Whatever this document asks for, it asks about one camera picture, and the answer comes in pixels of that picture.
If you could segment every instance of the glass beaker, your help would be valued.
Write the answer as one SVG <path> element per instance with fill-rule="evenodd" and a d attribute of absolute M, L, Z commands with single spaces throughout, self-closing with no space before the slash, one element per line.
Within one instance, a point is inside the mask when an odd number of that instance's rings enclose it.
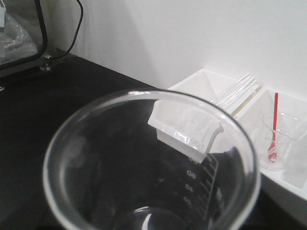
<path fill-rule="evenodd" d="M 68 230 L 235 230 L 257 199 L 260 173 L 229 115 L 150 90 L 113 94 L 72 115 L 48 147 L 43 181 Z"/>
<path fill-rule="evenodd" d="M 273 114 L 264 114 L 262 122 L 267 128 L 267 134 L 263 140 L 261 167 L 279 171 L 284 169 L 288 151 L 295 141 L 306 130 L 306 124 L 302 120 L 288 113 L 277 113 L 277 126 L 273 130 Z"/>

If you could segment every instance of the red plastic spoon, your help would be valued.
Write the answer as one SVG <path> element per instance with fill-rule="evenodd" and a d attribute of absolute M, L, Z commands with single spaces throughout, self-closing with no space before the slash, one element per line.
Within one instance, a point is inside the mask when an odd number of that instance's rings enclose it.
<path fill-rule="evenodd" d="M 276 151 L 276 125 L 277 125 L 277 106 L 278 106 L 278 93 L 275 93 L 275 99 L 274 99 L 274 117 L 273 117 L 273 138 L 272 143 L 268 149 L 268 157 L 269 161 L 274 163 L 277 158 L 277 151 Z"/>

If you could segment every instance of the white wall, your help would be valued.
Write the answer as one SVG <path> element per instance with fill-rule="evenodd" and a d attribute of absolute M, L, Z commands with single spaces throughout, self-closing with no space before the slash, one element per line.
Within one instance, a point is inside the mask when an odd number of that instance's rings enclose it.
<path fill-rule="evenodd" d="M 75 0 L 47 0 L 56 43 L 66 49 L 79 18 Z M 73 53 L 167 88 L 203 67 L 257 75 L 307 98 L 306 0 L 83 0 Z"/>

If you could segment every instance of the black countertop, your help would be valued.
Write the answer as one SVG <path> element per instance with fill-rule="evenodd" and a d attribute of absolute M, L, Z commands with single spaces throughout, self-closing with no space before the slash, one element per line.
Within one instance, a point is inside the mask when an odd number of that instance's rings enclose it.
<path fill-rule="evenodd" d="M 62 229 L 47 206 L 41 178 L 53 134 L 71 114 L 99 97 L 152 87 L 79 57 L 49 72 L 37 67 L 1 78 L 0 86 L 5 87 L 0 92 L 0 229 Z M 280 225 L 273 217 L 280 219 L 281 214 Z M 304 228 L 262 192 L 243 229 Z"/>

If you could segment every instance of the plastic bag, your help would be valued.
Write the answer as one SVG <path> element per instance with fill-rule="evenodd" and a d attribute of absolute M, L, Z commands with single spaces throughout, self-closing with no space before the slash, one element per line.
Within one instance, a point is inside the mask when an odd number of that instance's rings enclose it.
<path fill-rule="evenodd" d="M 8 13 L 5 27 L 0 31 L 0 65 L 37 54 L 37 46 L 29 33 Z"/>

